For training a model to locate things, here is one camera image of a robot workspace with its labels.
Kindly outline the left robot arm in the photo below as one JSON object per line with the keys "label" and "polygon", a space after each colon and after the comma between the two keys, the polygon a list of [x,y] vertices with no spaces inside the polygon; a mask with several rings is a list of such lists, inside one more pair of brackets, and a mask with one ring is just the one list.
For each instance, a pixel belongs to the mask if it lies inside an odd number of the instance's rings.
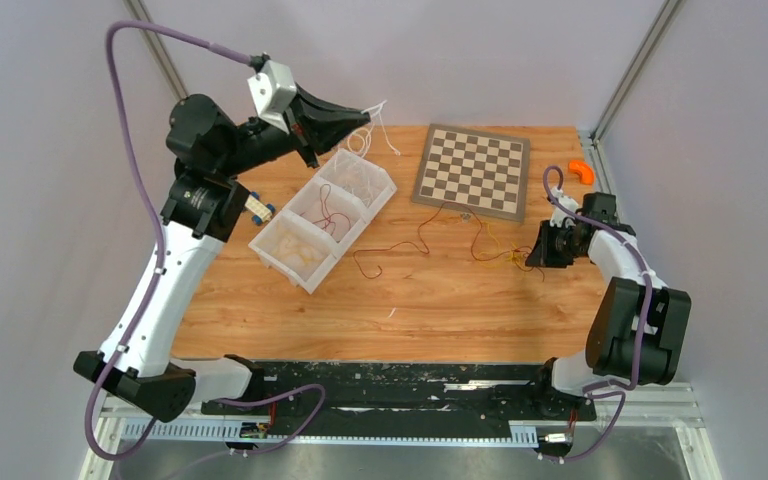
{"label": "left robot arm", "polygon": [[239,218],[250,213],[263,224],[275,213],[239,176],[293,152],[316,167],[320,155],[371,120],[303,89],[283,117],[286,129],[258,117],[238,124],[204,94],[174,106],[166,144],[176,158],[175,179],[162,208],[151,211],[158,241],[121,320],[99,348],[79,353],[77,374],[161,422],[195,402],[227,399],[242,414],[262,408],[266,388],[252,378],[251,362],[236,355],[177,360],[171,346]]}

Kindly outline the orange plastic elbow piece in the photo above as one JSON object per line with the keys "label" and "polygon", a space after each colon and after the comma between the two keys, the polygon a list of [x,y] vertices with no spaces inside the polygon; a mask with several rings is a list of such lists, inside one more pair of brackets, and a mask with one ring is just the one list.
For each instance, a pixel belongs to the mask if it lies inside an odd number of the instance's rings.
{"label": "orange plastic elbow piece", "polygon": [[593,168],[584,160],[571,160],[568,162],[568,170],[575,175],[583,185],[593,186],[596,175]]}

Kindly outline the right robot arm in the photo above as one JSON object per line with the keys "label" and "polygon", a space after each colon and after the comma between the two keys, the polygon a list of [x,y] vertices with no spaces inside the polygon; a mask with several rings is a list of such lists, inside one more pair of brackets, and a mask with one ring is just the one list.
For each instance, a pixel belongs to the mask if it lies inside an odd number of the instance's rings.
{"label": "right robot arm", "polygon": [[619,221],[616,199],[590,193],[581,202],[550,189],[554,210],[541,222],[528,267],[565,269],[584,258],[598,267],[606,290],[582,351],[548,360],[531,403],[556,417],[603,388],[631,390],[671,383],[691,311],[690,295],[661,280],[644,259],[634,229]]}

